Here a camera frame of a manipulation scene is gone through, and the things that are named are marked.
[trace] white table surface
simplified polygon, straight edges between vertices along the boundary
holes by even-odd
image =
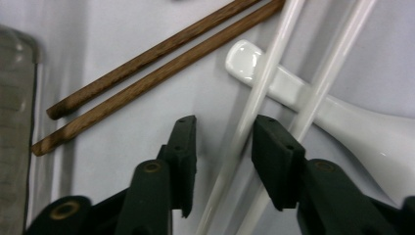
[[[224,23],[120,86],[90,102],[75,115],[49,120],[45,110],[73,91],[123,64],[230,1],[61,0],[0,1],[0,24],[32,35],[42,50],[38,72],[37,141],[234,22]],[[282,64],[310,81],[352,1],[307,1]],[[359,107],[415,118],[415,2],[379,0],[358,37],[330,94]],[[51,201],[84,195],[98,203],[128,186],[134,167],[154,159],[174,122],[196,115],[198,173],[194,207],[187,219],[174,213],[174,233],[194,234],[250,89],[227,74],[226,53],[239,39],[266,49],[278,15],[238,36],[188,69],[96,124],[55,152],[33,157],[29,219]],[[266,99],[260,112],[289,125],[294,114]],[[309,159],[322,158],[344,168],[360,190],[388,204],[364,167],[341,143],[312,126],[303,141]],[[209,234],[232,234],[241,222],[259,180],[247,145],[230,193]],[[300,234],[296,212],[272,205],[254,234]]]

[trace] brown chopstick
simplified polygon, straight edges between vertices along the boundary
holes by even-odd
[[[209,16],[167,38],[165,41],[147,50],[143,54],[69,95],[64,100],[49,108],[46,113],[51,119],[59,119],[75,112],[88,101],[126,80],[129,76],[143,67],[155,62],[157,59],[176,50],[185,43],[195,39],[259,1],[260,0],[236,0],[229,3]]]
[[[211,51],[229,42],[256,24],[265,21],[274,13],[280,11],[283,5],[284,1],[273,0],[258,10],[254,11],[253,13],[249,14],[248,16],[244,17],[243,19],[226,27],[216,35],[198,44],[182,55],[176,57],[157,70],[154,70],[150,74],[144,76],[137,82],[118,92],[113,97],[104,101],[84,115],[74,119],[67,125],[63,126],[51,135],[34,144],[31,147],[32,152],[36,156],[42,156],[51,152],[56,147],[69,141],[82,131],[91,127],[100,120],[108,117],[110,114],[114,113],[123,106],[127,105],[138,96],[159,85],[177,72],[192,65],[194,62],[198,61],[200,58],[207,55]]]

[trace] wooden chopstick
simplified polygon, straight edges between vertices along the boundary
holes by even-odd
[[[195,39],[259,1],[260,0],[236,0],[229,3],[209,16],[167,38],[165,41],[147,50],[143,54],[69,95],[64,100],[49,108],[46,113],[49,118],[58,119],[75,112],[88,101],[126,80],[129,76],[143,67],[155,62],[157,59],[176,50],[185,43]]]
[[[198,61],[211,51],[229,42],[251,27],[265,21],[273,14],[280,11],[283,5],[283,0],[273,0],[243,19],[226,27],[216,35],[176,57],[157,70],[154,70],[92,110],[74,119],[67,125],[34,144],[31,147],[33,154],[36,156],[42,156],[51,152],[56,147],[69,141],[95,123],[127,105],[138,96],[159,85],[177,72],[192,65],[194,62]]]

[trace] chopstick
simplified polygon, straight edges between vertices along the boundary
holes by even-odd
[[[280,11],[283,5],[283,0],[273,0],[243,19],[226,27],[216,35],[176,57],[157,70],[154,70],[92,110],[74,119],[67,125],[34,144],[31,147],[33,154],[36,156],[45,155],[61,144],[73,139],[84,130],[108,117],[140,95],[192,65],[203,56],[229,42],[251,27],[265,21],[273,14]]]
[[[75,91],[64,100],[49,108],[46,113],[51,119],[59,119],[75,112],[82,105],[99,96],[118,83],[126,80],[129,76],[136,73],[138,70],[176,50],[185,43],[195,39],[196,37],[202,35],[203,33],[223,23],[238,13],[246,10],[251,5],[259,1],[260,0],[236,0],[229,3],[228,5],[222,7],[209,16],[201,19],[196,23],[193,23],[180,32],[167,38],[165,41],[152,47],[141,55],[126,62],[120,67],[101,76],[97,80],[84,86],[78,91]]]

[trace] white ceramic spoon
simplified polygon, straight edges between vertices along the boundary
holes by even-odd
[[[242,40],[229,51],[226,69],[249,86],[262,51]],[[299,111],[309,85],[279,66],[268,96]],[[370,112],[327,96],[314,122],[342,142],[363,163],[391,199],[401,205],[415,195],[415,120]]]

